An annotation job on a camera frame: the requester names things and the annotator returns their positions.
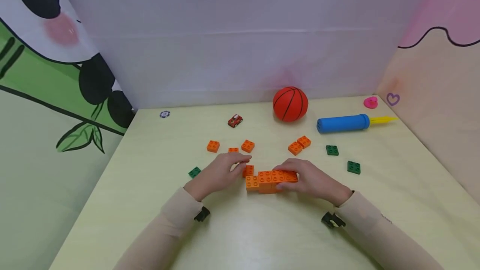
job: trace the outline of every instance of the beige sleeve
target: beige sleeve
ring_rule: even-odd
[[[137,236],[113,270],[164,269],[175,245],[202,206],[183,188],[178,189]]]
[[[443,269],[360,192],[355,191],[335,214],[345,222],[345,231],[385,269]]]

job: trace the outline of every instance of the orange basketball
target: orange basketball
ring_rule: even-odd
[[[298,120],[305,115],[307,109],[307,96],[297,87],[284,87],[273,97],[273,110],[282,121]]]

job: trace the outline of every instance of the toy car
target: toy car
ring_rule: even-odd
[[[243,118],[240,117],[239,115],[235,114],[229,121],[228,125],[230,125],[233,128],[236,128],[238,124],[240,124],[243,121]]]

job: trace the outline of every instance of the green building block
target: green building block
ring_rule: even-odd
[[[200,172],[202,172],[202,170],[200,170],[200,168],[198,168],[198,167],[195,167],[195,168],[193,168],[192,171],[190,171],[188,173],[188,175],[190,175],[191,178],[195,178],[195,176],[197,176],[198,173],[200,173]]]
[[[355,174],[360,174],[360,164],[349,160],[347,163],[347,171]]]
[[[338,148],[335,145],[327,145],[326,149],[328,155],[338,155]]]

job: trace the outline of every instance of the hand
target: hand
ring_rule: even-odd
[[[329,177],[308,160],[287,159],[274,170],[295,171],[300,174],[298,182],[281,182],[277,188],[309,194],[327,200],[336,207],[341,206],[353,194],[347,186]]]
[[[252,158],[237,152],[221,153],[202,172],[183,187],[196,201],[229,187],[240,177],[246,163]]]

